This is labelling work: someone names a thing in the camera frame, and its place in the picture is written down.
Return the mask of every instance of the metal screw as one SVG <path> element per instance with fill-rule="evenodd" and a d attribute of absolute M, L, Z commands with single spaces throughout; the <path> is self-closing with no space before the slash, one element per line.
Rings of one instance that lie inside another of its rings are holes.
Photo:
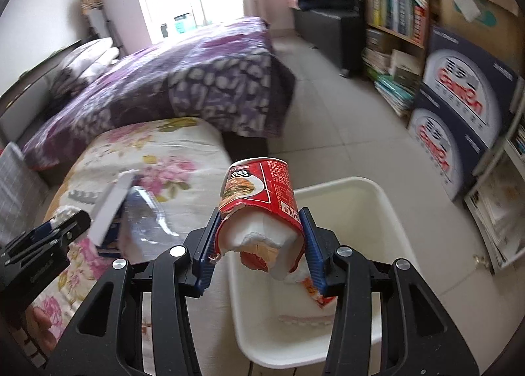
<path fill-rule="evenodd" d="M 337 254 L 339 256 L 348 257 L 351 256 L 354 251 L 348 246 L 341 246 L 337 249 Z"/>
<path fill-rule="evenodd" d="M 116 260 L 113 261 L 113 263 L 111 264 L 111 266 L 112 266 L 114 269 L 122 269 L 122 268 L 124 268 L 127 264 L 128 264 L 128 262 L 126 262 L 125 259 L 116 259 Z"/>
<path fill-rule="evenodd" d="M 398 260 L 395 265 L 401 270 L 401 271 L 406 271 L 407 269 L 410 268 L 410 262 L 406 259 L 400 259 Z"/>
<path fill-rule="evenodd" d="M 184 246 L 175 246 L 170 250 L 170 254 L 173 257 L 180 257 L 186 253 L 186 247 Z"/>

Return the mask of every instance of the pillow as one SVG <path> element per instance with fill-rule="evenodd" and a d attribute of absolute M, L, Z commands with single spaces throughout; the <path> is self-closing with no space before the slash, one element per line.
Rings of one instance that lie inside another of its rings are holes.
<path fill-rule="evenodd" d="M 49 189 L 13 142 L 0 155 L 0 246 L 34 228 Z"/>
<path fill-rule="evenodd" d="M 71 87 L 71 96 L 75 97 L 88 85 L 94 82 L 96 79 L 104 75 L 108 71 L 108 67 L 111 66 L 113 60 L 119 56 L 119 49 L 111 47 L 106 50 L 102 56 L 93 62 L 80 76 L 75 80 Z"/>
<path fill-rule="evenodd" d="M 112 45 L 113 39 L 102 38 L 73 50 L 58 66 L 58 75 L 51 86 L 51 96 L 56 98 L 64 95 L 80 74 L 97 61 Z"/>

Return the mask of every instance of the chinese character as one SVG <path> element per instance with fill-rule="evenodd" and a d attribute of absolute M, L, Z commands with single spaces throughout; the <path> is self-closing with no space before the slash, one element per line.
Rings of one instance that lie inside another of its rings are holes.
<path fill-rule="evenodd" d="M 230 179 L 234 179 L 236 177 L 250 177 L 251 176 L 251 173 L 248 171 L 248 170 L 238 170 L 238 171 L 234 171 L 232 173 L 232 175 L 230 176 Z"/>

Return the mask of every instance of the white plastic tray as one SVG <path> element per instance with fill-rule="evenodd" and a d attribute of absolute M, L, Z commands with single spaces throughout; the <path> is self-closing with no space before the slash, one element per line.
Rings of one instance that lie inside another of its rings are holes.
<path fill-rule="evenodd" d="M 299 209 L 309 207 L 317 226 L 335 232 L 368 259 L 392 263 L 410 260 L 414 252 L 385 192 L 371 180 L 349 177 L 295 191 Z M 275 281 L 262 271 L 241 265 L 237 253 L 226 255 L 235 335 L 241 351 L 251 361 L 270 369 L 310 365 L 326 359 L 332 325 L 301 326 L 279 321 L 295 309 L 312 316 L 325 315 L 300 284 Z M 379 298 L 372 303 L 372 354 L 380 357 L 381 311 Z"/>

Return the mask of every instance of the red paper cup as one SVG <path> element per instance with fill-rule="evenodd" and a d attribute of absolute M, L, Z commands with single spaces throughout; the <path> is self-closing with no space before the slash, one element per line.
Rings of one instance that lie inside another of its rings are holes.
<path fill-rule="evenodd" d="M 305 240 L 286 162 L 251 158 L 232 164 L 220 198 L 218 256 L 240 251 L 245 266 L 277 279 L 296 270 Z"/>

